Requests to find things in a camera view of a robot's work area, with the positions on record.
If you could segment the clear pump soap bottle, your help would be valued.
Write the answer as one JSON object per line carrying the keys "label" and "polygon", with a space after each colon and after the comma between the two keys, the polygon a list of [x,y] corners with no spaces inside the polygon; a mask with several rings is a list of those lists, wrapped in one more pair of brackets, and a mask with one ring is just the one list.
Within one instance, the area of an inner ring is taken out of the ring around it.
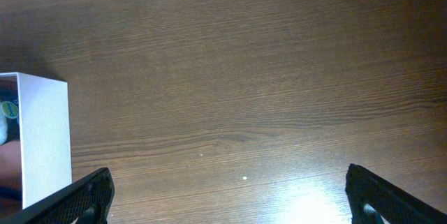
{"label": "clear pump soap bottle", "polygon": [[1,145],[20,138],[20,106],[18,93],[1,88]]}

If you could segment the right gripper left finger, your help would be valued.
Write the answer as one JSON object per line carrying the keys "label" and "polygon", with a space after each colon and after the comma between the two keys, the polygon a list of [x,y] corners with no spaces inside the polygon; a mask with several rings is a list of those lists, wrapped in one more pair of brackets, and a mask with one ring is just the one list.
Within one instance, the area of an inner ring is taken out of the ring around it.
{"label": "right gripper left finger", "polygon": [[108,168],[102,167],[39,202],[1,219],[1,224],[107,224],[115,194]]}

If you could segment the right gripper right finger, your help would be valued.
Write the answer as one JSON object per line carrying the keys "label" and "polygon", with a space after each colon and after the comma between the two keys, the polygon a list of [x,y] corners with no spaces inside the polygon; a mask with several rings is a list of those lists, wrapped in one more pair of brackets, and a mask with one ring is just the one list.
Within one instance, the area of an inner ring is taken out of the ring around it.
{"label": "right gripper right finger", "polygon": [[361,165],[350,164],[345,192],[352,224],[437,224],[446,214],[408,194]]}

